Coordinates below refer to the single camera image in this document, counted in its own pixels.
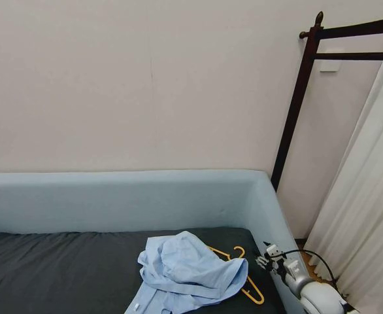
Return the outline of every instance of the black cable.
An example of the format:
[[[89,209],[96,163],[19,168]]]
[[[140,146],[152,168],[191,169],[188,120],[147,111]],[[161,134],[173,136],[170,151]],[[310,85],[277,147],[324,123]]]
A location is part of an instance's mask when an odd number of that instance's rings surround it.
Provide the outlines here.
[[[326,261],[319,255],[319,254],[317,254],[317,253],[315,253],[315,252],[313,252],[313,251],[310,251],[310,250],[297,249],[297,250],[287,251],[287,252],[284,252],[284,253],[282,253],[282,254],[274,255],[274,256],[270,256],[270,257],[271,257],[271,258],[273,258],[273,257],[280,257],[280,256],[284,256],[284,255],[286,255],[286,254],[296,253],[296,252],[306,252],[306,253],[309,253],[309,254],[312,254],[312,255],[315,255],[316,257],[318,257],[318,258],[321,260],[321,262],[324,263],[325,267],[327,268],[327,270],[328,270],[328,272],[329,272],[329,275],[331,276],[331,282],[332,282],[332,284],[333,284],[335,290],[336,290],[339,294],[341,294],[341,293],[339,292],[339,290],[338,290],[338,287],[337,287],[337,280],[335,280],[335,278],[334,278],[334,274],[333,274],[333,272],[331,271],[331,268],[329,268],[327,262],[326,262]]]

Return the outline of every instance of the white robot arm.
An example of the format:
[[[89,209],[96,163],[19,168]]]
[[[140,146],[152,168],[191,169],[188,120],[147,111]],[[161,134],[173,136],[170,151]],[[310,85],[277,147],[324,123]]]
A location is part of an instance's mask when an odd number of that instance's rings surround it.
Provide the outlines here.
[[[298,260],[287,258],[275,244],[265,244],[266,252],[257,257],[257,264],[281,276],[308,314],[359,313],[331,285],[319,283],[302,271]]]

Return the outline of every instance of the wooden floor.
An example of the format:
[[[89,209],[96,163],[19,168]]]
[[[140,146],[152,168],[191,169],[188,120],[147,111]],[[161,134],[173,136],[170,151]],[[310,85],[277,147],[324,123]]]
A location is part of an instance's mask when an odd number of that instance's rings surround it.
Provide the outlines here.
[[[298,247],[299,247],[300,249],[303,249],[303,245],[298,245]],[[313,279],[315,279],[316,281],[319,281],[320,283],[329,283],[329,284],[331,284],[331,281],[327,281],[327,280],[320,279],[320,278],[314,273],[315,266],[309,266],[309,260],[310,260],[310,258],[311,258],[311,255],[309,255],[308,253],[304,253],[304,252],[301,252],[301,255],[302,255],[303,261],[305,262],[305,265],[307,266],[309,275],[310,275]]]

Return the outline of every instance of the light blue shirt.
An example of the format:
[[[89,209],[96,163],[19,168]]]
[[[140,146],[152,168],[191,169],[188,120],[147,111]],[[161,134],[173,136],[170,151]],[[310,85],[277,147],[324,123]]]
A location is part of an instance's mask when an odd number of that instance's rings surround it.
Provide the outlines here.
[[[245,284],[248,263],[223,261],[195,235],[149,237],[138,257],[143,283],[125,314],[181,314],[217,304]]]

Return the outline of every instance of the dark gray bed sheet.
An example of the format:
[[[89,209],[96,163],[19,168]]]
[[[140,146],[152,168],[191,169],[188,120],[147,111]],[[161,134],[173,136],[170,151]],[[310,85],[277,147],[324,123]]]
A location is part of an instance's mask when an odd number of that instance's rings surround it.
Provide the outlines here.
[[[260,270],[251,233],[241,228],[189,229],[226,253],[246,249],[249,274],[263,305],[243,293],[193,313],[285,313],[268,273]],[[122,314],[141,285],[137,257],[146,239],[179,231],[0,234],[0,314]]]

